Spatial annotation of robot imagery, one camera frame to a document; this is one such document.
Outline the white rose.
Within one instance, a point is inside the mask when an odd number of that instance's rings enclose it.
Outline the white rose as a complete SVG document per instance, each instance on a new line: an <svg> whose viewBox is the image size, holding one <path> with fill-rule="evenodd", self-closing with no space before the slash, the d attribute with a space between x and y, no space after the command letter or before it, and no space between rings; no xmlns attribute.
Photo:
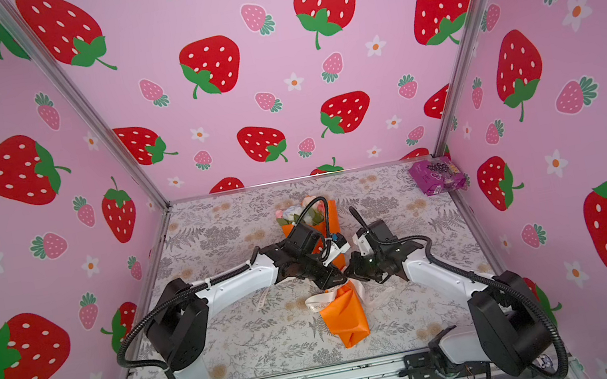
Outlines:
<svg viewBox="0 0 607 379"><path fill-rule="evenodd" d="M276 213L276 221L280 226L297 223L300 221L303 211L303 207L298 205L293 205L283 211L278 210Z"/></svg>

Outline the white ribbon strip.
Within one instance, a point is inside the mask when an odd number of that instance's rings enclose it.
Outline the white ribbon strip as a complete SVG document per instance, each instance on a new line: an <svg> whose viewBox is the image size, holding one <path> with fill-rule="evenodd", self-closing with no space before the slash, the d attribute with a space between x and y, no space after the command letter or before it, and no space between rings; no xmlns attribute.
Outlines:
<svg viewBox="0 0 607 379"><path fill-rule="evenodd" d="M255 307L257 311L262 311L267 308L266 302L272 292L272 288L262 290L258 296L256 296ZM303 309L306 309L313 313L320 313L325 309L328 309L331 304L336 303L342 296L345 296L349 292L354 292L359 300L359 303L364 303L365 293L362 282L358 280L349 280L345 284L340 286L329 288L329 290L323 293L314 294L309 296L307 299L302 299Z"/></svg>

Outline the orange wrapping paper sheet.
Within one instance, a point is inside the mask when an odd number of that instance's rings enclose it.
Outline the orange wrapping paper sheet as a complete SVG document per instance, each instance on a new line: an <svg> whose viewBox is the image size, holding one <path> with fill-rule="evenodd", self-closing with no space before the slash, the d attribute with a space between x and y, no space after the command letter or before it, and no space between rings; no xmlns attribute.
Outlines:
<svg viewBox="0 0 607 379"><path fill-rule="evenodd" d="M315 201L314 196L305 197L300 204L296 205L303 209L306 209L308 205L311 206L304 217L304 223L319 233L325 234L327 227L330 227L331 233L337 234L341 231L334 200L328 203L329 211L326 210L323 202ZM296 223L281 226L284 235L288 237L295 225ZM331 304L328 309L317 314L321 316L328 330L337 335L346 348L354 347L371 333L363 305L359 303L354 292L347 293L336 303Z"/></svg>

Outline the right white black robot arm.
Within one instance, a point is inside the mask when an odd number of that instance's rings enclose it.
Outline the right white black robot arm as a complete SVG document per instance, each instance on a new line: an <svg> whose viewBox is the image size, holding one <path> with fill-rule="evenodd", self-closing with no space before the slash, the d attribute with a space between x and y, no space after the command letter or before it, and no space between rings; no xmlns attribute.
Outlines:
<svg viewBox="0 0 607 379"><path fill-rule="evenodd" d="M485 276L446 263L424 235L397 237L386 222L362 223L345 275L384 284L391 277L431 288L469 308L474 334L448 327L427 350L405 358L409 379L458 379L474 368L497 367L513 377L531 370L545 379L565 379L569 356L553 319L525 280L505 271Z"/></svg>

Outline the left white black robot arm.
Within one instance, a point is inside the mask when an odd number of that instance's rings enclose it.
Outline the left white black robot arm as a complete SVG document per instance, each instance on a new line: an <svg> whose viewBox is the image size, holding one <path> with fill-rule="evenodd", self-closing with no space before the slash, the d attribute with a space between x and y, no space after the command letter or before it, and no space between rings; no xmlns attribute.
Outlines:
<svg viewBox="0 0 607 379"><path fill-rule="evenodd" d="M347 277L334 260L349 249L343 235L324 237L302 223L280 242L257 246L230 271L191 284L171 281L122 340L116 361L124 369L161 369L166 379L212 379L203 359L212 317L287 279L309 280L323 291L344 285Z"/></svg>

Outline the purple snack packet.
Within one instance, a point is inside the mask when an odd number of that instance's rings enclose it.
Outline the purple snack packet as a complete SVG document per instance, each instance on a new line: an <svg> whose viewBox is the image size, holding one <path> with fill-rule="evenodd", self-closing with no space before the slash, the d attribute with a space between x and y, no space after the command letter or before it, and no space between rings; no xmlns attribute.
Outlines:
<svg viewBox="0 0 607 379"><path fill-rule="evenodd" d="M468 183L467 174L446 156L418 161L411 166L409 174L427 196L461 190Z"/></svg>

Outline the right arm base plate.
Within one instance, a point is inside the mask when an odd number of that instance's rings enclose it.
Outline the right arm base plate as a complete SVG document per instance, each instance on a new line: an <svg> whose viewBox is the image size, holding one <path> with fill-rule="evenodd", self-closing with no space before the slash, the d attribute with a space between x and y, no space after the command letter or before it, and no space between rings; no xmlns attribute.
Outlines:
<svg viewBox="0 0 607 379"><path fill-rule="evenodd" d="M408 379L459 379L486 373L489 366L489 363L480 361L455 364L441 351L432 349L404 356L403 368L398 376Z"/></svg>

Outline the right aluminium corner post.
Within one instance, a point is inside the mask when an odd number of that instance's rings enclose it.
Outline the right aluminium corner post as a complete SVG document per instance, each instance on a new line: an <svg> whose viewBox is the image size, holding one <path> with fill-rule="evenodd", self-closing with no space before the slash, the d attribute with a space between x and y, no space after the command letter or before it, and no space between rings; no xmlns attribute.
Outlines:
<svg viewBox="0 0 607 379"><path fill-rule="evenodd" d="M481 16L489 0L471 0L468 18L463 27L463 36L460 40L460 46L455 57L453 73L449 83L446 105L443 112L442 122L440 124L436 145L432 150L432 156L443 155L448 147L449 135L454 128L454 116L457 114L461 95L464 90L466 78L469 74L469 68L474 56L474 46L478 43Z"/></svg>

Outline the aluminium corner post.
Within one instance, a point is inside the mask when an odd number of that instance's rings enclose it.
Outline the aluminium corner post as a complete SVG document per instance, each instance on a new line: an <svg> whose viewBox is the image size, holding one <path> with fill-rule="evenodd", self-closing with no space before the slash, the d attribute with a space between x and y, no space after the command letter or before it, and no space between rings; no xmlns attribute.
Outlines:
<svg viewBox="0 0 607 379"><path fill-rule="evenodd" d="M432 150L432 156L443 155L448 147L449 135L454 128L454 116L457 114L461 95L464 90L466 78L469 74L469 68L474 56L474 46L478 43L481 16L489 0L471 0L468 18L463 27L463 36L460 40L460 46L455 57L453 73L449 83L446 105L443 112L442 122L440 124L436 145Z"/></svg>
<svg viewBox="0 0 607 379"><path fill-rule="evenodd" d="M114 134L110 126L93 108L91 103L83 95L83 92L61 69L60 62L44 48L40 39L27 27L23 17L18 13L13 0L0 0L0 22L10 32L13 38L29 54L32 61L42 70L46 78L50 79L63 98L68 101L77 115L90 128L90 130L101 139L106 148L116 157L122 167L137 182L162 211L167 212L170 202L162 194L161 190L151 181L143 168L131 157L125 146Z"/></svg>

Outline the left aluminium corner post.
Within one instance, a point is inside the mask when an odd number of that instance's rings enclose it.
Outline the left aluminium corner post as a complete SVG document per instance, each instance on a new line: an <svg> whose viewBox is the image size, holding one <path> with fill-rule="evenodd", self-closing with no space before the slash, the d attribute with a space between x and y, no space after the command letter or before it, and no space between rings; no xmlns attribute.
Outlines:
<svg viewBox="0 0 607 379"><path fill-rule="evenodd" d="M137 182L162 211L167 212L170 202L162 194L161 190L151 181L143 168L131 157L125 146L114 134L110 126L93 108L91 103L83 95L83 92L61 69L60 62L44 48L40 39L27 27L23 17L18 13L13 0L0 0L0 22L10 32L13 38L29 54L32 61L42 70L46 78L50 79L63 98L68 101L77 115L90 128L90 130L101 139L106 148L116 157L122 167Z"/></svg>

